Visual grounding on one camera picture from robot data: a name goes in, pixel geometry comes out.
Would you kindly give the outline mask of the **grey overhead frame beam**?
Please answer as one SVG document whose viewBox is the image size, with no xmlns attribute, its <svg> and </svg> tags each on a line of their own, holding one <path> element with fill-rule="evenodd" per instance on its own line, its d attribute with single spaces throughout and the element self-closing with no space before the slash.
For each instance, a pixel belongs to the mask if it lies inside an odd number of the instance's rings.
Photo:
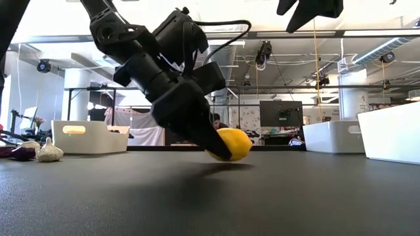
<svg viewBox="0 0 420 236">
<path fill-rule="evenodd" d="M 250 31 L 243 39 L 309 39 L 313 31 Z M 420 37 L 420 28 L 412 29 L 339 29 L 333 31 L 316 30 L 317 38 L 393 38 L 393 37 Z M 45 36 L 15 36 L 11 43 L 86 43 L 93 41 L 91 35 L 45 35 Z"/>
</svg>

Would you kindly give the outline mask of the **white garlic bulb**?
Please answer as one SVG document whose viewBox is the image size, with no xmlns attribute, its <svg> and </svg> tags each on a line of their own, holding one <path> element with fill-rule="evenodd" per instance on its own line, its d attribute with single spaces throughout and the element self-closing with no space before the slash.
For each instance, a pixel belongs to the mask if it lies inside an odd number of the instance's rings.
<svg viewBox="0 0 420 236">
<path fill-rule="evenodd" d="M 47 137 L 45 145 L 38 151 L 36 159 L 39 162 L 49 163 L 59 161 L 63 156 L 64 152 L 53 144 L 50 137 Z"/>
<path fill-rule="evenodd" d="M 38 153 L 41 149 L 40 144 L 38 142 L 35 142 L 35 141 L 22 142 L 18 146 L 21 147 L 21 148 L 33 148 L 36 153 Z"/>
</svg>

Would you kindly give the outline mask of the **black background rig frame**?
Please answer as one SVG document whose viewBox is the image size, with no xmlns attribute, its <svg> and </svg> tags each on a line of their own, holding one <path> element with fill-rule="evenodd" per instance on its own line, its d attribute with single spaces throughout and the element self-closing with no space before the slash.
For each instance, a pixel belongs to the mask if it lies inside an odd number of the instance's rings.
<svg viewBox="0 0 420 236">
<path fill-rule="evenodd" d="M 225 87 L 226 90 L 230 89 L 232 91 L 236 90 L 241 92 L 242 90 L 286 90 L 286 93 L 289 94 L 292 90 L 295 89 L 311 89 L 316 90 L 317 86 L 306 86 L 306 85 L 259 85 L 259 86 L 238 86 L 238 85 L 228 85 Z M 403 84 L 403 85 L 324 85 L 320 87 L 321 89 L 412 89 L 420 88 L 420 81 L 416 81 L 412 84 Z M 140 90 L 137 87 L 75 87 L 75 88 L 65 88 L 64 91 L 68 91 L 70 94 L 75 90 L 86 90 L 86 91 L 112 91 L 116 93 L 119 90 Z"/>
</svg>

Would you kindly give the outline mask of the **black computer monitor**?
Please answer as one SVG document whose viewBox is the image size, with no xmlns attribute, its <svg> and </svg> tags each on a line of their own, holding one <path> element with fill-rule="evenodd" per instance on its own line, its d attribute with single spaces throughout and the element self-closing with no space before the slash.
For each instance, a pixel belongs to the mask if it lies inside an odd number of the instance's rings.
<svg viewBox="0 0 420 236">
<path fill-rule="evenodd" d="M 298 101 L 260 101 L 262 127 L 303 126 L 303 104 Z"/>
</svg>

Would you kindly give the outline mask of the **white plastic basket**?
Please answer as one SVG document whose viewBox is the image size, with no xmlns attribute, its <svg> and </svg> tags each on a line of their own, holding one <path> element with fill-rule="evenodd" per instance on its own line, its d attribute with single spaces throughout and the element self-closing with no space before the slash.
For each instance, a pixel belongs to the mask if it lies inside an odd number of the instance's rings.
<svg viewBox="0 0 420 236">
<path fill-rule="evenodd" d="M 130 127 L 104 121 L 52 121 L 52 142 L 65 154 L 102 155 L 127 151 Z"/>
<path fill-rule="evenodd" d="M 420 102 L 358 114 L 366 157 L 420 165 Z"/>
<path fill-rule="evenodd" d="M 303 133 L 307 151 L 333 154 L 365 153 L 357 121 L 328 121 L 305 125 Z"/>
</svg>

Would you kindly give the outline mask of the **black table mat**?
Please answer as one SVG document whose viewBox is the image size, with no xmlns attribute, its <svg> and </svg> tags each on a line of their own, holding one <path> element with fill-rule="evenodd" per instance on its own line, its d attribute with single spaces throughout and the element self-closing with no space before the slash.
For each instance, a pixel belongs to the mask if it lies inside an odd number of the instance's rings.
<svg viewBox="0 0 420 236">
<path fill-rule="evenodd" d="M 420 166 L 202 152 L 0 160 L 0 236 L 420 236 Z"/>
</svg>

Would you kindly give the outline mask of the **white round column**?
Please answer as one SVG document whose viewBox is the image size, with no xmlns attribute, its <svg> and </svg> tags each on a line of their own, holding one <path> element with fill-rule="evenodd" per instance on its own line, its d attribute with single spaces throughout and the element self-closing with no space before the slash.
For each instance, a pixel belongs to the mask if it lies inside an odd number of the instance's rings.
<svg viewBox="0 0 420 236">
<path fill-rule="evenodd" d="M 367 70 L 341 73 L 339 85 L 367 85 Z M 340 120 L 353 121 L 358 119 L 359 113 L 369 110 L 368 91 L 364 88 L 339 89 Z"/>
<path fill-rule="evenodd" d="M 90 73 L 87 70 L 67 69 L 64 74 L 64 88 L 84 88 L 84 90 L 68 90 L 63 92 L 62 120 L 86 121 L 89 111 L 87 109 L 90 93 L 85 89 L 90 85 Z"/>
</svg>

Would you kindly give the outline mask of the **person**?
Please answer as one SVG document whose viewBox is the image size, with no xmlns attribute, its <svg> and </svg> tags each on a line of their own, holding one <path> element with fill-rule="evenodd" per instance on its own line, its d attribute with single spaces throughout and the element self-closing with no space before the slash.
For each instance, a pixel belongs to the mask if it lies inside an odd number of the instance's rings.
<svg viewBox="0 0 420 236">
<path fill-rule="evenodd" d="M 213 126 L 215 129 L 228 128 L 228 125 L 221 121 L 221 117 L 218 113 L 213 114 Z"/>
</svg>

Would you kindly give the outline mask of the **white patterned sheet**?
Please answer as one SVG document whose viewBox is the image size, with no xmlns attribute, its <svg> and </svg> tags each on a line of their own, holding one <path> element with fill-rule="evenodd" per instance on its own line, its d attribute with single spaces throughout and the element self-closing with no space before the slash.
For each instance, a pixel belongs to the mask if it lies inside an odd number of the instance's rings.
<svg viewBox="0 0 420 236">
<path fill-rule="evenodd" d="M 241 106 L 229 108 L 230 127 L 240 127 L 242 130 L 261 132 L 260 108 L 257 106 Z"/>
</svg>

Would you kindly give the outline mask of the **yellow lemon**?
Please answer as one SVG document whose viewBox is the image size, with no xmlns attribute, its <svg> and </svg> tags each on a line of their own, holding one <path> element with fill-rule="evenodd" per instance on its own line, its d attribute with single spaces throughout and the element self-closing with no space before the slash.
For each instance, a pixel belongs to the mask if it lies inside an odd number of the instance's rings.
<svg viewBox="0 0 420 236">
<path fill-rule="evenodd" d="M 253 144 L 244 131 L 237 128 L 220 128 L 217 130 L 217 133 L 227 145 L 231 156 L 229 158 L 222 158 L 205 150 L 214 159 L 223 162 L 234 162 L 240 161 L 249 155 Z"/>
</svg>

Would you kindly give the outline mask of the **white computer screen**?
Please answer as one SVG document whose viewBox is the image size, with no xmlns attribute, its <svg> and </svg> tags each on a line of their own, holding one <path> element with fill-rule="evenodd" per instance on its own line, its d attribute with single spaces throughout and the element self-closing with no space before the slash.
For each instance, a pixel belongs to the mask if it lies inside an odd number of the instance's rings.
<svg viewBox="0 0 420 236">
<path fill-rule="evenodd" d="M 37 107 L 30 107 L 25 109 L 24 114 L 21 119 L 20 129 L 29 129 L 32 128 L 35 121 L 35 115 L 37 113 Z"/>
</svg>

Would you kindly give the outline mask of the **silver round ventilation duct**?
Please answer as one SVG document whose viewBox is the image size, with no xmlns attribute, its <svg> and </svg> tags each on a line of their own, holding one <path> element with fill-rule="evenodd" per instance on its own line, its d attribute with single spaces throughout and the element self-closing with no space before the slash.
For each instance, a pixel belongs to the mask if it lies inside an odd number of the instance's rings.
<svg viewBox="0 0 420 236">
<path fill-rule="evenodd" d="M 232 74 L 233 68 L 229 68 L 228 66 L 232 66 L 235 59 L 235 53 L 236 53 L 236 46 L 227 46 L 221 49 L 220 51 L 216 52 L 212 57 L 210 58 L 210 62 L 216 62 L 220 70 L 222 71 L 222 74 L 225 78 L 225 84 L 228 85 L 229 78 Z M 217 90 L 214 92 L 215 102 L 218 104 L 226 104 L 228 100 L 228 90 L 226 88 L 222 90 Z"/>
</svg>

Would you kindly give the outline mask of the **white hanging cloth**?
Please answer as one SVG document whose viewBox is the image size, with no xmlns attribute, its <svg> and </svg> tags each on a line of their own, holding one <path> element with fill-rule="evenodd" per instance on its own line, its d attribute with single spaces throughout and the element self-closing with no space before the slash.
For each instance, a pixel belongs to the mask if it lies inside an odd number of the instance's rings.
<svg viewBox="0 0 420 236">
<path fill-rule="evenodd" d="M 164 146 L 165 129 L 160 127 L 150 112 L 140 113 L 129 108 L 115 108 L 115 113 L 108 108 L 105 112 L 104 122 L 112 124 L 114 115 L 115 126 L 130 127 L 128 146 Z"/>
</svg>

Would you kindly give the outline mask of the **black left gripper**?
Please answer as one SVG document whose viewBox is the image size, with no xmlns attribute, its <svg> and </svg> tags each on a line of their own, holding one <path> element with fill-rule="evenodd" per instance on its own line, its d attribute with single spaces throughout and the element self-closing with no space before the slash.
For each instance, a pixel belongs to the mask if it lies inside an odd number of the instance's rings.
<svg viewBox="0 0 420 236">
<path fill-rule="evenodd" d="M 149 54 L 138 53 L 116 69 L 114 81 L 124 86 L 134 83 L 152 104 L 152 116 L 160 126 L 179 131 L 183 138 L 222 161 L 232 157 L 210 122 L 209 102 L 205 99 L 205 95 L 225 87 L 216 62 L 192 73 L 171 73 L 158 66 Z"/>
</svg>

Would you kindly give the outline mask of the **silver flexible duct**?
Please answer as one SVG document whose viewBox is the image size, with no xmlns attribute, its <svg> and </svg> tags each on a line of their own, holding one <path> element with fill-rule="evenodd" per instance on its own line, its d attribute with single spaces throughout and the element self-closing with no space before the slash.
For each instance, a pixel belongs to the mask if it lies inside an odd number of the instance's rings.
<svg viewBox="0 0 420 236">
<path fill-rule="evenodd" d="M 416 39 L 416 37 L 395 37 L 387 41 L 386 43 L 383 43 L 382 45 L 378 46 L 376 49 L 373 49 L 370 52 L 367 52 L 361 56 L 355 57 L 352 60 L 352 63 L 354 65 L 367 64 L 389 52 L 392 52 L 394 49 L 397 49 L 398 47 L 401 47 L 402 45 L 413 41 L 414 39 Z"/>
</svg>

